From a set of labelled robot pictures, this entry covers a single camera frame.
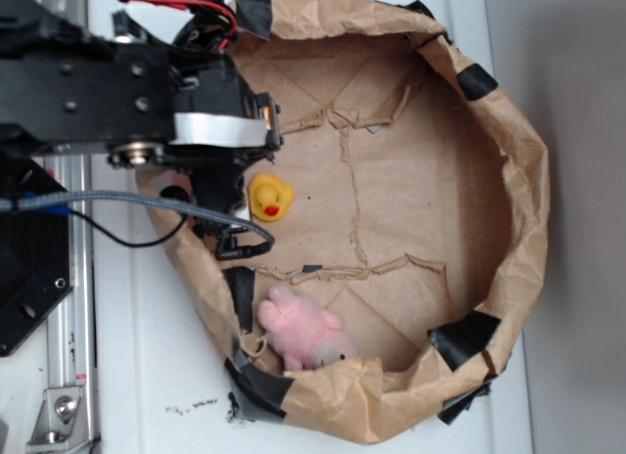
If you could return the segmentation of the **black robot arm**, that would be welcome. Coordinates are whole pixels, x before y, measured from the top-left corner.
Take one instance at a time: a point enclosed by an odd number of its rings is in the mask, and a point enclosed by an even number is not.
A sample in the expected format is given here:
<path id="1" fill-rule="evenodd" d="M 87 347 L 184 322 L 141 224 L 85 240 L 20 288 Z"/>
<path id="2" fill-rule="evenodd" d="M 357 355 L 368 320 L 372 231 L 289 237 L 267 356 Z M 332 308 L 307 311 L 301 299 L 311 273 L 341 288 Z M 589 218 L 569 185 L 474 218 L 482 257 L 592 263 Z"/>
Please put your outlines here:
<path id="1" fill-rule="evenodd" d="M 119 0 L 192 14 L 165 43 L 123 12 L 107 40 L 36 0 L 1 0 L 1 209 L 45 210 L 78 193 L 27 194 L 23 160 L 104 154 L 117 168 L 162 167 L 190 177 L 189 203 L 156 207 L 195 217 L 205 234 L 260 227 L 237 216 L 244 174 L 280 149 L 276 103 L 250 90 L 227 54 L 237 32 L 222 0 Z"/>

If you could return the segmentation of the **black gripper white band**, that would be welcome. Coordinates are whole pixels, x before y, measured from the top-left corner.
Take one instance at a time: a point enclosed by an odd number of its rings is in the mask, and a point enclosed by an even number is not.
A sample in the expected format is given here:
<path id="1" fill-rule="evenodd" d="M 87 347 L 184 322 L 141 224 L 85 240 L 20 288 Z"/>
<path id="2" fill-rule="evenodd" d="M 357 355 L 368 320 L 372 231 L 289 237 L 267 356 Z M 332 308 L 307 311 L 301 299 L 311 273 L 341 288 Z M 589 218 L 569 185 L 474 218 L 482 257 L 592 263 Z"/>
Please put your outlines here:
<path id="1" fill-rule="evenodd" d="M 176 139 L 165 165 L 189 177 L 197 205 L 235 215 L 246 205 L 246 171 L 281 148 L 277 104 L 253 92 L 226 54 L 179 59 L 170 74 Z"/>

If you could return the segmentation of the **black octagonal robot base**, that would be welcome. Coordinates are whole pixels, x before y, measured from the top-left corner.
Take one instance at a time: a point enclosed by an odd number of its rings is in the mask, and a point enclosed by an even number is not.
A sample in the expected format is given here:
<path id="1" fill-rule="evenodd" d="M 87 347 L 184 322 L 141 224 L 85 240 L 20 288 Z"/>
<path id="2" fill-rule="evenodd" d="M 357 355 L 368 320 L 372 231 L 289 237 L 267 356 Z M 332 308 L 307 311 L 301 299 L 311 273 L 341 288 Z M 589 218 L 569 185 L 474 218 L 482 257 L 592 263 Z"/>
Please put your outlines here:
<path id="1" fill-rule="evenodd" d="M 72 289 L 68 207 L 19 206 L 65 188 L 32 159 L 1 158 L 1 355 L 30 337 Z"/>

